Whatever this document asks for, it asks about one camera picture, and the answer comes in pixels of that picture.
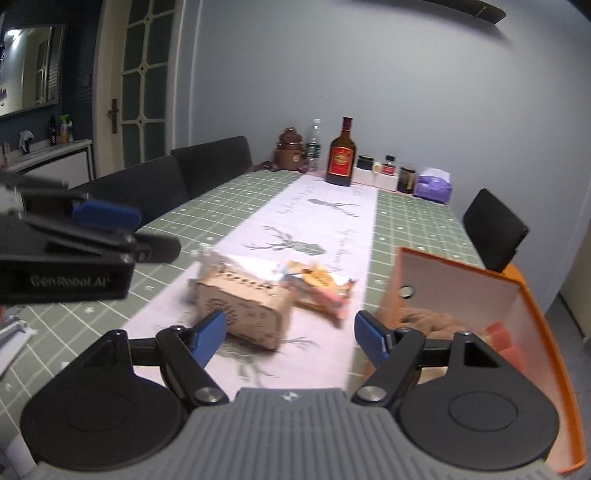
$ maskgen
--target black chair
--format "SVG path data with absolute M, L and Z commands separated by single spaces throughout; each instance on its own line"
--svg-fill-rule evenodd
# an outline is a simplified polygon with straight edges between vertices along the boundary
M 222 183 L 246 173 L 252 165 L 246 137 L 232 137 L 215 142 L 172 150 L 178 160 L 187 192 L 198 197 Z
M 462 219 L 466 233 L 488 270 L 503 272 L 530 229 L 487 189 L 482 189 Z
M 177 159 L 156 158 L 72 189 L 98 200 L 123 203 L 142 212 L 141 226 L 191 199 Z

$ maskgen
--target gray gripper base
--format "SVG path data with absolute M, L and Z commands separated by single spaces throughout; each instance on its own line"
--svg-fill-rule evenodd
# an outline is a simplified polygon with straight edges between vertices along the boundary
M 337 388 L 243 388 L 220 407 L 197 409 L 164 450 L 97 473 L 41 464 L 27 480 L 558 480 L 541 460 L 513 471 L 474 472 L 429 457 L 389 412 L 352 404 Z

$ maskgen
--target water bottle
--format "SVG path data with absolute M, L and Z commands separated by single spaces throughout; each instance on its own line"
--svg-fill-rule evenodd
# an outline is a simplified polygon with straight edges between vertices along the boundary
M 313 119 L 314 125 L 306 143 L 306 157 L 308 158 L 308 171 L 318 171 L 320 161 L 320 120 Z

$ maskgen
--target red jar label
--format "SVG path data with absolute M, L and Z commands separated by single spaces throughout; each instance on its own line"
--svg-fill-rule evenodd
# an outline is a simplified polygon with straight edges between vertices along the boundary
M 395 168 L 391 165 L 382 165 L 382 173 L 385 175 L 394 175 Z

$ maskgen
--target green checkered tablecloth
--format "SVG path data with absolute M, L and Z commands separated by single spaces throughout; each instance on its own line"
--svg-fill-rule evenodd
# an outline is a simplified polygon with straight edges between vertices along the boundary
M 198 242 L 218 243 L 246 218 L 300 178 L 259 171 L 234 179 L 175 208 L 142 230 L 176 235 L 183 250 L 171 265 L 139 265 L 129 296 L 120 301 L 24 306 L 18 315 L 37 331 L 0 381 L 0 448 L 17 433 L 25 403 L 105 332 L 122 327 L 193 262 Z M 374 310 L 389 277 L 395 247 L 412 247 L 480 265 L 463 228 L 447 206 L 379 192 L 365 308 Z
M 448 206 L 381 190 L 378 192 L 374 243 L 365 292 L 365 310 L 369 312 L 379 307 L 396 257 L 396 247 L 410 247 L 482 267 L 470 239 Z

